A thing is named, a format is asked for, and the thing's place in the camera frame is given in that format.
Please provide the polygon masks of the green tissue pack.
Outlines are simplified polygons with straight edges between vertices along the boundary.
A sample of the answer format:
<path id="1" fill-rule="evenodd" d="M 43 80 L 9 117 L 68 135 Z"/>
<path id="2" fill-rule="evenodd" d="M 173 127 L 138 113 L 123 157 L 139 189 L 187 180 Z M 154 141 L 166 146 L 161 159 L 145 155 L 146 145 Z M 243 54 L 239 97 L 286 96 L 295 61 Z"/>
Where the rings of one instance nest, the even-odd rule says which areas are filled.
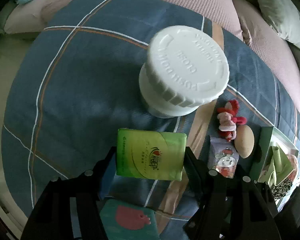
<path id="1" fill-rule="evenodd" d="M 187 135 L 121 128 L 117 132 L 118 176 L 181 181 Z"/>

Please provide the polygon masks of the purple cartoon snack packet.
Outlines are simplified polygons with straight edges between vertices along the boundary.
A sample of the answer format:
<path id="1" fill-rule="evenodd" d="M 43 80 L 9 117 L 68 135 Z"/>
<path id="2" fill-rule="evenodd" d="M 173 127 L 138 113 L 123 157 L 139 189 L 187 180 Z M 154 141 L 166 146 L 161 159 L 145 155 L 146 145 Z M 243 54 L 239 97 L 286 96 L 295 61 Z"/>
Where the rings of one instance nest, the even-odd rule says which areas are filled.
<path id="1" fill-rule="evenodd" d="M 238 161 L 239 154 L 231 142 L 210 137 L 208 169 L 216 170 L 226 178 L 233 178 Z"/>

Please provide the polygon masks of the teal towel with pink patch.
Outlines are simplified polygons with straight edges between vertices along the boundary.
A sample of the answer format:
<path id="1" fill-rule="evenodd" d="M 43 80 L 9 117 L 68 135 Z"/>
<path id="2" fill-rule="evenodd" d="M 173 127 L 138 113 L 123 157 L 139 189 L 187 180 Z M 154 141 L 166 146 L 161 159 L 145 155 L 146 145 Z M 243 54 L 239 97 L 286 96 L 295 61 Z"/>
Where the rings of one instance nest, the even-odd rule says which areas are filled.
<path id="1" fill-rule="evenodd" d="M 159 239 L 153 210 L 115 199 L 106 201 L 100 211 L 108 239 Z"/>

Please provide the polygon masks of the grey throw pillow upper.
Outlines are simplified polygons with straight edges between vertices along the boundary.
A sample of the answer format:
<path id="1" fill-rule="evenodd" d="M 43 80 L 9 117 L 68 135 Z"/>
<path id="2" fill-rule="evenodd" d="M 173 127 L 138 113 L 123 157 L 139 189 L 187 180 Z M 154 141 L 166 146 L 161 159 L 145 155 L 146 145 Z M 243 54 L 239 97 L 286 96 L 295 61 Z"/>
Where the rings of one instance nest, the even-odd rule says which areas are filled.
<path id="1" fill-rule="evenodd" d="M 300 15 L 291 0 L 257 0 L 262 16 L 277 35 L 300 49 Z"/>

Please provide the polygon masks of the beige oval sponge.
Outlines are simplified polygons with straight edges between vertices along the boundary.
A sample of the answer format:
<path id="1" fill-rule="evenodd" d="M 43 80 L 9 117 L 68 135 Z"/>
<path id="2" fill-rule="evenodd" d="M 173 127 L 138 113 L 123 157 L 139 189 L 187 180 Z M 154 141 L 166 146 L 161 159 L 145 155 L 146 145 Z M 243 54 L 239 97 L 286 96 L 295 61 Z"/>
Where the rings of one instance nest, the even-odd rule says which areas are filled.
<path id="1" fill-rule="evenodd" d="M 234 139 L 235 148 L 238 154 L 243 158 L 251 155 L 254 148 L 254 134 L 248 125 L 238 126 L 236 138 Z"/>

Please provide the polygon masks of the red pink plush doll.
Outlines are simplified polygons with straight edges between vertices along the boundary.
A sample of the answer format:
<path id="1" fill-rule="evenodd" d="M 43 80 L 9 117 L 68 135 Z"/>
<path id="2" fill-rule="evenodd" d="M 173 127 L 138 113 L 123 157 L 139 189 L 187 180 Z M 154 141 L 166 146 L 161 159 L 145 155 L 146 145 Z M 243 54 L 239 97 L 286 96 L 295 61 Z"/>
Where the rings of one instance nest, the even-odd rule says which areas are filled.
<path id="1" fill-rule="evenodd" d="M 247 119 L 238 116 L 239 102 L 237 100 L 228 101 L 224 107 L 217 108 L 217 119 L 219 120 L 219 135 L 221 138 L 232 141 L 236 138 L 238 125 L 245 125 Z"/>

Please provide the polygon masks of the white plastic pill bottle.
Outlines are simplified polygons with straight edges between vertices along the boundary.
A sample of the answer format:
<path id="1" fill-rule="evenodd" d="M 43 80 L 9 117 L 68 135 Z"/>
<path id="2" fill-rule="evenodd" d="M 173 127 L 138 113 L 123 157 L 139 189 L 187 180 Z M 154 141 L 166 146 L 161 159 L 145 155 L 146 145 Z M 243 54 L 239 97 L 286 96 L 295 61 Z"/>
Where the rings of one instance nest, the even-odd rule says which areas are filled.
<path id="1" fill-rule="evenodd" d="M 220 44 L 201 30 L 175 25 L 151 39 L 139 87 L 150 114 L 173 118 L 218 99 L 229 76 Z"/>

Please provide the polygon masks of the black white leopard scrunchie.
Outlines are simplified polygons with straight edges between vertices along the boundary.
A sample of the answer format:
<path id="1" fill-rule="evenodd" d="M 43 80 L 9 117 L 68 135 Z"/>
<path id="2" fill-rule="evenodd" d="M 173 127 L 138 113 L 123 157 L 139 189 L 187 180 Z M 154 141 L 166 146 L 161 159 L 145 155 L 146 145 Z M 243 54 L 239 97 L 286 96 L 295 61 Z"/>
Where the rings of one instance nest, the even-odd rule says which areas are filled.
<path id="1" fill-rule="evenodd" d="M 281 198 L 285 197 L 286 194 L 290 191 L 293 182 L 290 179 L 285 179 L 281 184 L 277 186 L 273 186 L 271 190 L 271 194 L 274 200 L 280 200 Z"/>

